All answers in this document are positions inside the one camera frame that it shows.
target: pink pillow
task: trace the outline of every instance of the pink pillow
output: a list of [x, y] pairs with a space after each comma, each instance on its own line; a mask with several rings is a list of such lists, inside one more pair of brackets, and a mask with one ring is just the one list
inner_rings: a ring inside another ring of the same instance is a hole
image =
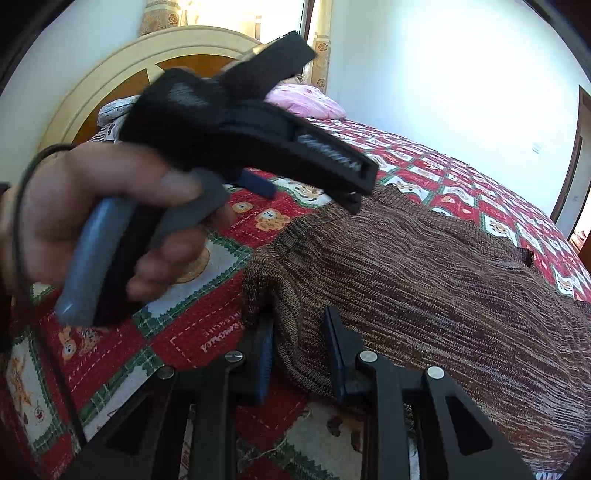
[[346, 117], [338, 103], [310, 85], [277, 85], [265, 100], [303, 118], [337, 120]]

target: fingernail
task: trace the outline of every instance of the fingernail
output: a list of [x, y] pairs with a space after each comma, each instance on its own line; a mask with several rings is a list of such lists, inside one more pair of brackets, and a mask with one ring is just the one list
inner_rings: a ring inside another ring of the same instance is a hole
[[182, 171], [170, 170], [160, 182], [175, 197], [184, 202], [194, 200], [201, 195], [199, 181]]

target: metal screw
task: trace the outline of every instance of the metal screw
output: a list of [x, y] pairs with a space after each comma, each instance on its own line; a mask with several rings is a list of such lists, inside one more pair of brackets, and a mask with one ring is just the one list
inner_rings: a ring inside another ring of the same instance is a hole
[[230, 350], [228, 353], [226, 353], [225, 357], [227, 362], [235, 364], [236, 362], [242, 360], [244, 356], [242, 355], [242, 352], [238, 350]]
[[367, 364], [372, 364], [378, 359], [378, 354], [371, 350], [364, 350], [359, 354], [359, 358]]
[[169, 378], [174, 376], [174, 373], [175, 371], [173, 367], [171, 367], [170, 365], [164, 365], [163, 367], [160, 367], [158, 369], [156, 375], [158, 375], [158, 378], [160, 380], [168, 380]]
[[429, 367], [427, 368], [427, 375], [435, 380], [439, 380], [440, 378], [443, 378], [445, 372], [441, 367]]

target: door frame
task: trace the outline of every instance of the door frame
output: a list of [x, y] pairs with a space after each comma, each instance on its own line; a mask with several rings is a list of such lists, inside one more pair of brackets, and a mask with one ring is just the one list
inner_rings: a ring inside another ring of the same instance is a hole
[[581, 111], [583, 108], [586, 108], [591, 112], [591, 95], [589, 95], [585, 89], [579, 85], [579, 117], [577, 118], [577, 130], [574, 135], [573, 153], [570, 156], [569, 168], [566, 171], [566, 177], [564, 178], [562, 189], [558, 194], [558, 199], [556, 200], [554, 209], [550, 214], [550, 220], [552, 220], [554, 223], [558, 221], [558, 217], [562, 213], [562, 209], [566, 203], [566, 197], [568, 196], [570, 187], [573, 184], [574, 173], [577, 170], [577, 164], [579, 162], [578, 153], [580, 151], [579, 142], [581, 139]]
[[[581, 146], [583, 144], [583, 137], [579, 137], [579, 148], [577, 149], [577, 163], [579, 162], [579, 154], [581, 153]], [[570, 233], [568, 235], [568, 237], [566, 238], [567, 240], [570, 239], [570, 237], [572, 236], [572, 234], [574, 233], [574, 229], [577, 228], [577, 225], [579, 224], [579, 220], [581, 220], [581, 215], [583, 214], [583, 210], [585, 208], [585, 205], [587, 204], [587, 199], [589, 198], [589, 192], [591, 192], [591, 181], [589, 182], [589, 186], [587, 187], [587, 193], [585, 193], [585, 199], [583, 200], [583, 206], [581, 207], [581, 210], [579, 212], [579, 214], [577, 215], [577, 219], [574, 221], [573, 227], [570, 230]]]

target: pillow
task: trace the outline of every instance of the pillow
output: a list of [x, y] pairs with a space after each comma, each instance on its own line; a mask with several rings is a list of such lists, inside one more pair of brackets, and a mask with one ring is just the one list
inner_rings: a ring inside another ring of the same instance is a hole
[[139, 95], [133, 95], [127, 98], [119, 98], [107, 103], [103, 108], [99, 110], [99, 116], [96, 124], [99, 127], [104, 127], [110, 124], [116, 118], [121, 115], [125, 115], [131, 110], [135, 101], [139, 98]]
[[91, 142], [117, 142], [119, 141], [119, 132], [123, 122], [127, 118], [127, 113], [121, 115], [119, 118], [113, 120], [110, 124], [106, 124], [101, 128], [91, 139]]
[[265, 100], [303, 118], [337, 120], [347, 116], [338, 103], [311, 85], [277, 85]]

